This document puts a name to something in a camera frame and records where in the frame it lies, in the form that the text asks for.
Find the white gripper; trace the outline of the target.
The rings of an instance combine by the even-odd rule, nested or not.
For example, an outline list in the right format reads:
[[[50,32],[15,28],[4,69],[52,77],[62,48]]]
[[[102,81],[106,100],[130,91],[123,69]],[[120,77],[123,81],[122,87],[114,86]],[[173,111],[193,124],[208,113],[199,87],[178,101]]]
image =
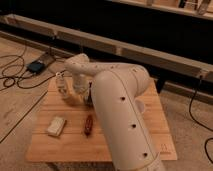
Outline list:
[[[88,81],[85,75],[74,74],[73,75],[73,90],[80,96],[84,96],[88,90]],[[67,105],[75,106],[80,104],[79,97],[74,94],[69,94],[65,99]]]

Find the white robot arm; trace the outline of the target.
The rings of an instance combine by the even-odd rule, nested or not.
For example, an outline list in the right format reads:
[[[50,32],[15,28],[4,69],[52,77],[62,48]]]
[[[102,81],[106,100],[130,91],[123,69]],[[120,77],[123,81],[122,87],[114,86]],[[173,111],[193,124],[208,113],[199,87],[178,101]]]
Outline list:
[[[166,171],[136,98],[149,87],[146,68],[129,63],[92,62],[84,53],[65,61],[73,88],[92,78],[91,98],[117,171]]]

